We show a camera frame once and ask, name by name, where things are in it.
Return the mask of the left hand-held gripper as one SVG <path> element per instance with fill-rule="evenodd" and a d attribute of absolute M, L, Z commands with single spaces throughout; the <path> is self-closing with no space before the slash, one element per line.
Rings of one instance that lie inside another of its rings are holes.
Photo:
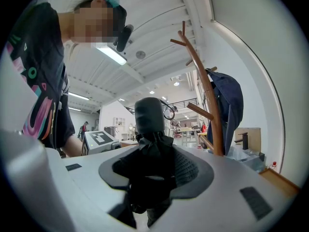
<path fill-rule="evenodd" d="M 87 131 L 84 134 L 82 155 L 98 154 L 121 148 L 119 140 L 105 131 Z"/>

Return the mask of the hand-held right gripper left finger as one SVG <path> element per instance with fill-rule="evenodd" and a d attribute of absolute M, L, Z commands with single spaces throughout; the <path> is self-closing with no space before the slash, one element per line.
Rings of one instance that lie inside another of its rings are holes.
<path fill-rule="evenodd" d="M 62 159 L 18 132 L 0 132 L 0 160 L 17 199 L 47 232 L 134 232 L 119 220 L 125 193 L 111 189 L 85 157 Z"/>

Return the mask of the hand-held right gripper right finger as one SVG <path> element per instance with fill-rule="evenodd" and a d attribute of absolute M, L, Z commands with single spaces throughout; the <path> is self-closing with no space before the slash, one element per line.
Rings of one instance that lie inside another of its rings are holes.
<path fill-rule="evenodd" d="M 152 232 L 267 232 L 295 199 L 243 163 L 196 148 L 180 148 L 207 162 L 214 179 L 196 198 L 173 200 L 150 228 Z M 260 220 L 240 192 L 247 187 L 255 188 L 272 209 Z"/>

